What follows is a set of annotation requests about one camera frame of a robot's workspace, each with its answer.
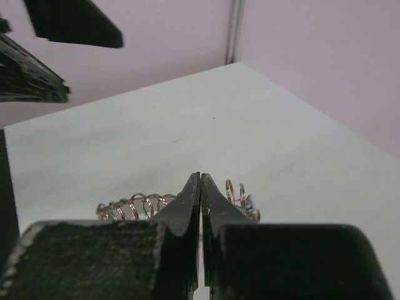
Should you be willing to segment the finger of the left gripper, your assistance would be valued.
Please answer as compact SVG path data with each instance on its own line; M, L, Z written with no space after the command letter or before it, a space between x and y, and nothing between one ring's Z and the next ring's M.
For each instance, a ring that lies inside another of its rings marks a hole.
M69 87L64 79L14 42L1 19L1 101L21 103L66 103Z
M24 0L35 35L57 43L123 47L123 34L87 0Z

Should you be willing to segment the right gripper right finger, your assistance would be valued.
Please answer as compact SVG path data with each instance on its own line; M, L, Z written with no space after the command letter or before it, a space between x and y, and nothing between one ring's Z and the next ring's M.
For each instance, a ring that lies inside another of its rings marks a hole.
M350 224L260 224L201 176L204 283L211 299L392 299L363 232Z

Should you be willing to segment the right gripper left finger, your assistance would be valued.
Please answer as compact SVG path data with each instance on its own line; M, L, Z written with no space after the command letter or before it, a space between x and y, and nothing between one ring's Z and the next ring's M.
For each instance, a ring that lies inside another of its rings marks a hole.
M192 299L200 175L147 221L41 221L1 276L2 299Z

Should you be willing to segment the blue tag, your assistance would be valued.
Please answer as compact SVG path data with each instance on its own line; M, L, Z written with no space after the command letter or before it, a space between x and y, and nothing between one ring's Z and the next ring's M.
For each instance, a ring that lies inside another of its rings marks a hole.
M245 199L245 212L250 214L254 210L254 202L251 195L248 195Z

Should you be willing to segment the metal disc with keyrings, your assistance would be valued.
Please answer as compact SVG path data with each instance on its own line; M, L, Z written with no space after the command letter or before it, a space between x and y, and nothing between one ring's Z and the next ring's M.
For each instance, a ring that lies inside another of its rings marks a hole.
M254 205L252 213L245 212L245 199L248 196L245 192L244 184L239 185L239 197L235 197L232 181L225 181L226 198L238 210L240 210L248 219L255 223L261 221L261 212ZM107 204L97 205L95 219L98 221L123 221L142 218L150 219L159 213L165 206L176 199L175 194L143 194L136 193L130 198L121 198L118 201L111 201Z

